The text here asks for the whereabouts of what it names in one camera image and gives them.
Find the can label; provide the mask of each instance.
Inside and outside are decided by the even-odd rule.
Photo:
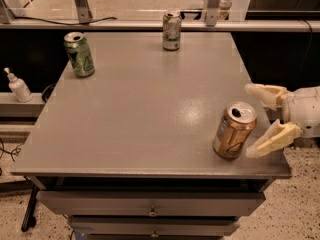
[[[214,150],[222,157],[237,158],[257,123],[255,109],[244,102],[231,103],[225,109],[216,136]]]
[[[78,77],[92,75],[95,69],[90,48],[84,35],[79,32],[71,32],[65,36],[64,40],[64,46],[75,75]]]
[[[181,16],[178,11],[168,11],[163,16],[163,48],[174,51],[180,48]]]

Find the white bottle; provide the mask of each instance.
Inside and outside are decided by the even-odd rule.
[[[26,83],[22,79],[17,78],[14,74],[10,73],[9,68],[5,68],[4,71],[8,74],[8,79],[10,81],[9,88],[16,95],[17,99],[20,102],[30,101],[32,99],[32,94]]]

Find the terrazzo floor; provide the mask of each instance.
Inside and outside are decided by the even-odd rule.
[[[21,142],[4,145],[11,151]],[[225,240],[320,239],[320,149],[314,139],[298,139],[284,154],[292,178],[276,180],[265,191],[266,201],[251,216],[240,218],[240,228]],[[0,182],[21,180],[10,175],[12,164],[9,155],[2,157]],[[25,233],[20,230],[29,195],[30,191],[25,191],[0,196],[0,240],[69,240],[72,230],[67,219],[40,203],[34,213],[36,226]]]

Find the drawer knob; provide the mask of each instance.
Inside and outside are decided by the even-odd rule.
[[[151,207],[151,211],[148,212],[149,217],[157,217],[158,213],[155,211],[154,207]]]
[[[151,237],[152,237],[152,238],[158,238],[159,235],[157,234],[156,231],[154,231],[154,232],[151,234]]]

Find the silver can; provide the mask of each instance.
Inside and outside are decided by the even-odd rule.
[[[163,16],[163,48],[175,51],[180,48],[181,15],[179,11],[167,11]]]
[[[256,124],[257,112],[251,105],[241,101],[229,104],[213,141],[214,150],[222,157],[237,158]]]
[[[64,47],[76,76],[87,77],[94,73],[91,52],[84,34],[71,32],[65,35]]]

